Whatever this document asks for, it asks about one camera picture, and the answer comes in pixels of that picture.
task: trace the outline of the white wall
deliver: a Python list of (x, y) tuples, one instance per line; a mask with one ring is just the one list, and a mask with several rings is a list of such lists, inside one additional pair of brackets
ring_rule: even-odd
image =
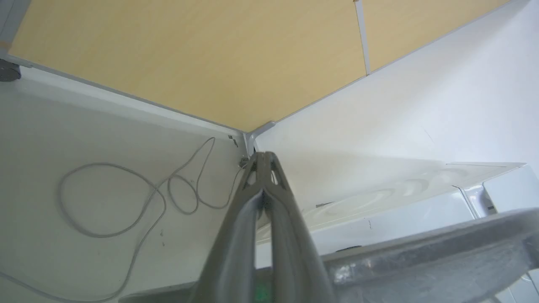
[[(121, 285), (135, 244), (163, 204), (154, 198), (139, 224), (124, 235), (89, 238), (62, 218), (56, 203), (61, 176), (89, 162), (112, 162), (157, 183), (216, 136), (199, 192), (208, 203), (223, 205), (244, 148), (241, 141), (234, 145), (228, 138), (234, 133), (226, 129), (195, 126), (160, 108), (137, 108), (121, 96), (82, 84), (62, 89), (55, 76), (34, 71), (24, 70), (16, 82), (0, 82), (0, 271), (55, 295), (100, 299)], [(31, 77), (36, 74), (45, 79)], [(209, 148), (180, 174), (194, 183)], [(91, 168), (67, 181), (65, 198), (67, 209), (84, 227), (108, 233), (137, 218), (149, 191), (143, 181), (122, 171)], [(193, 209), (195, 196), (186, 184), (174, 180), (172, 192), (181, 206)], [(186, 216), (170, 201), (167, 205), (122, 295), (198, 278), (226, 210), (201, 205)], [(54, 302), (3, 278), (0, 301)]]
[(298, 202), (349, 196), (442, 162), (539, 173), (539, 1), (516, 0), (277, 123)]

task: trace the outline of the gray cable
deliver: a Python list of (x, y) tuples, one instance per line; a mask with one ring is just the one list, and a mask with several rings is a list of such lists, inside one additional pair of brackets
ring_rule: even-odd
[[(176, 174), (180, 170), (182, 170), (184, 167), (186, 167), (193, 160), (193, 158), (195, 158), (195, 156), (198, 154), (198, 152), (206, 145), (206, 143), (208, 143), (210, 141), (212, 141), (210, 151), (208, 152), (208, 155), (206, 156), (206, 159), (204, 160), (204, 163), (202, 164), (202, 168), (200, 170), (200, 173), (198, 174), (196, 185), (195, 185), (195, 187), (193, 187), (193, 185), (191, 185), (191, 183), (186, 178), (184, 178), (184, 177), (182, 177), (180, 175), (176, 175)], [(146, 212), (146, 209), (148, 208), (148, 205), (149, 205), (151, 199), (155, 196), (156, 193), (159, 194), (159, 196), (161, 197), (161, 200), (163, 201), (163, 211), (159, 215), (159, 218), (157, 218), (157, 220), (152, 224), (152, 226), (144, 234), (144, 237), (142, 237), (142, 240), (140, 240), (140, 242), (135, 247), (135, 250), (133, 252), (133, 257), (131, 258), (131, 263), (129, 264), (129, 269), (127, 270), (127, 273), (126, 273), (126, 276), (125, 276), (125, 278), (123, 280), (122, 285), (118, 288), (118, 290), (113, 292), (110, 296), (108, 296), (106, 298), (103, 298), (103, 299), (100, 299), (100, 300), (72, 300), (72, 299), (66, 299), (66, 298), (57, 297), (57, 296), (55, 296), (53, 294), (49, 294), (47, 292), (39, 290), (39, 289), (37, 289), (37, 288), (35, 288), (35, 287), (31, 286), (31, 285), (28, 285), (25, 282), (22, 282), (21, 280), (15, 278), (13, 276), (11, 276), (9, 274), (6, 274), (4, 272), (1, 272), (1, 271), (0, 271), (0, 277), (2, 277), (4, 279), (7, 279), (8, 281), (13, 282), (14, 284), (17, 284), (17, 285), (19, 285), (19, 286), (21, 286), (21, 287), (35, 293), (35, 294), (38, 294), (38, 295), (40, 295), (42, 297), (45, 297), (45, 298), (48, 298), (48, 299), (51, 299), (51, 300), (55, 300), (55, 301), (58, 301), (58, 302), (64, 302), (64, 303), (102, 303), (102, 302), (105, 302), (105, 301), (112, 300), (112, 299), (116, 298), (118, 295), (120, 295), (120, 293), (124, 290), (124, 288), (126, 288), (127, 282), (129, 281), (129, 278), (131, 278), (131, 271), (133, 270), (133, 266), (135, 265), (135, 261), (136, 261), (138, 255), (139, 255), (140, 248), (141, 248), (142, 244), (144, 243), (144, 241), (146, 240), (146, 237), (150, 234), (152, 229), (154, 229), (154, 227), (157, 225), (157, 223), (161, 220), (161, 218), (164, 216), (165, 212), (167, 211), (167, 202), (166, 202), (165, 196), (159, 190), (159, 188), (163, 185), (163, 183), (165, 183), (165, 181), (167, 182), (167, 191), (168, 191), (170, 199), (172, 200), (172, 203), (174, 204), (174, 206), (181, 213), (183, 213), (185, 215), (190, 215), (190, 214), (193, 214), (195, 211), (197, 211), (199, 203), (202, 203), (202, 204), (208, 206), (209, 208), (213, 208), (213, 209), (223, 209), (223, 208), (227, 207), (227, 205), (230, 203), (230, 198), (232, 196), (232, 192), (234, 191), (234, 184), (236, 183), (236, 179), (238, 178), (238, 175), (239, 175), (239, 172), (241, 171), (241, 168), (238, 169), (238, 171), (236, 172), (234, 180), (232, 181), (232, 187), (230, 188), (229, 197), (228, 197), (228, 199), (227, 199), (227, 201), (226, 201), (226, 203), (224, 205), (222, 205), (222, 206), (211, 205), (211, 204), (205, 202), (204, 200), (202, 200), (202, 198), (200, 197), (200, 194), (198, 193), (198, 184), (199, 184), (199, 181), (201, 179), (202, 172), (204, 171), (204, 168), (205, 168), (206, 163), (208, 161), (208, 158), (210, 157), (210, 154), (213, 151), (213, 146), (214, 145), (215, 145), (215, 137), (211, 137), (211, 138), (207, 139), (195, 151), (195, 153), (193, 153), (193, 155), (189, 158), (189, 160), (187, 160), (187, 162), (185, 162), (182, 166), (180, 166), (179, 168), (174, 170), (174, 172), (172, 172), (172, 174), (170, 174), (168, 177), (166, 177), (164, 180), (162, 180), (158, 184), (152, 183), (150, 180), (148, 180), (143, 175), (141, 175), (141, 174), (139, 174), (139, 173), (127, 168), (127, 167), (124, 167), (124, 166), (121, 166), (121, 165), (118, 165), (118, 164), (114, 164), (114, 163), (108, 163), (108, 162), (94, 162), (94, 163), (85, 164), (85, 165), (83, 165), (81, 167), (77, 167), (77, 168), (69, 171), (67, 174), (65, 174), (60, 179), (60, 182), (58, 183), (58, 188), (57, 188), (57, 202), (58, 202), (58, 205), (60, 207), (60, 210), (61, 210), (62, 214), (64, 215), (64, 217), (66, 218), (68, 223), (73, 228), (75, 228), (77, 231), (79, 231), (83, 235), (87, 235), (87, 236), (92, 237), (92, 238), (110, 238), (110, 237), (115, 237), (115, 236), (121, 235), (121, 234), (129, 231), (130, 229), (132, 229), (140, 221), (140, 219), (142, 218), (142, 216)], [(75, 219), (73, 219), (73, 217), (71, 217), (71, 215), (69, 214), (69, 212), (65, 208), (65, 203), (64, 203), (64, 199), (63, 199), (64, 184), (65, 184), (66, 180), (71, 175), (73, 175), (74, 173), (77, 173), (77, 172), (79, 172), (81, 170), (84, 170), (86, 168), (89, 168), (89, 167), (102, 167), (102, 166), (118, 168), (118, 169), (126, 171), (126, 172), (128, 172), (130, 174), (133, 174), (133, 175), (139, 177), (140, 179), (144, 180), (150, 187), (152, 187), (154, 189), (154, 191), (151, 193), (151, 195), (146, 199), (146, 201), (144, 203), (144, 206), (142, 207), (142, 210), (140, 212), (140, 215), (135, 220), (135, 222), (133, 222), (130, 226), (128, 226), (127, 228), (125, 228), (125, 229), (123, 229), (121, 231), (113, 232), (113, 233), (106, 233), (106, 234), (94, 233), (94, 232), (92, 232), (90, 230), (87, 230), (84, 227), (82, 227), (77, 221), (75, 221)], [(179, 205), (174, 200), (174, 197), (173, 197), (172, 192), (170, 190), (170, 181), (173, 178), (179, 178), (183, 182), (187, 183), (190, 186), (191, 190), (195, 193), (196, 205), (195, 205), (195, 209), (193, 211), (184, 211), (182, 208), (179, 207)]]

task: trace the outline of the light wood ceiling panel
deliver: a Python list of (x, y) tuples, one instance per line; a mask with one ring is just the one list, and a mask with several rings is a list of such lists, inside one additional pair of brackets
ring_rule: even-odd
[(351, 0), (34, 0), (10, 54), (244, 131), (365, 75)]
[(371, 70), (428, 44), (509, 0), (363, 0)]

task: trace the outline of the wall bracket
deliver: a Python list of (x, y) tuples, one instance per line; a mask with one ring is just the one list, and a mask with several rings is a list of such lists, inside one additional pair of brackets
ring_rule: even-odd
[(253, 130), (252, 132), (249, 132), (243, 135), (243, 139), (245, 140), (245, 147), (247, 149), (248, 158), (251, 158), (254, 152), (258, 151), (257, 143), (255, 141), (256, 138), (260, 134), (262, 134), (263, 132), (267, 131), (268, 129), (274, 126), (275, 126), (275, 121), (269, 121), (263, 124), (262, 126), (258, 127), (257, 129)]

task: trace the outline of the scratch mark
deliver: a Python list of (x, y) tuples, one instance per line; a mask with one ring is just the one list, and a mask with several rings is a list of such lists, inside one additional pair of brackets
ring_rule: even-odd
[(427, 132), (427, 130), (421, 126), (421, 129), (423, 129), (423, 131), (425, 132), (425, 134), (427, 134), (427, 136), (429, 136), (429, 139), (431, 139), (432, 143), (434, 143), (434, 140), (432, 139), (432, 137), (429, 135), (429, 133)]

